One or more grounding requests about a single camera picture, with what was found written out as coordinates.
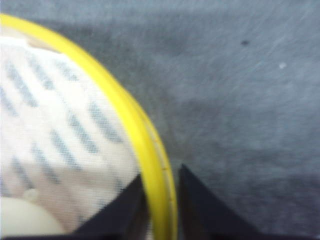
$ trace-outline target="dark spot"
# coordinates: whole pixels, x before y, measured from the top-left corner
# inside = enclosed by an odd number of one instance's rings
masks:
[[[241,42],[241,44],[242,44],[243,46],[247,46],[249,43],[250,43],[250,42],[249,42],[248,40],[243,40],[243,41]]]

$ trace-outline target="white speck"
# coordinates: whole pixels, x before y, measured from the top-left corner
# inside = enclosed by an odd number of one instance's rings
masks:
[[[34,188],[28,189],[23,193],[23,198],[28,202],[34,203],[39,198],[39,191]]]
[[[287,64],[285,62],[280,62],[279,63],[279,68],[280,69],[284,69],[285,67],[287,67]]]

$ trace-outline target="yellow rim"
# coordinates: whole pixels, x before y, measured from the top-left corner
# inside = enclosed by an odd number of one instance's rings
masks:
[[[171,167],[161,139],[135,99],[91,55],[60,34],[6,14],[1,25],[39,39],[76,62],[100,87],[115,108],[138,158],[156,240],[175,240],[177,200]]]

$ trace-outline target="patterned fabric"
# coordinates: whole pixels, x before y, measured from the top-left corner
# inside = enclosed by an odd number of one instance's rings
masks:
[[[36,189],[70,232],[139,173],[108,99],[64,54],[1,37],[1,196]]]

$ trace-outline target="gray carpet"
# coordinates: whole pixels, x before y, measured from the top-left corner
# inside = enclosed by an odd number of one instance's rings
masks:
[[[320,1],[2,0],[100,60],[266,233],[320,235]]]

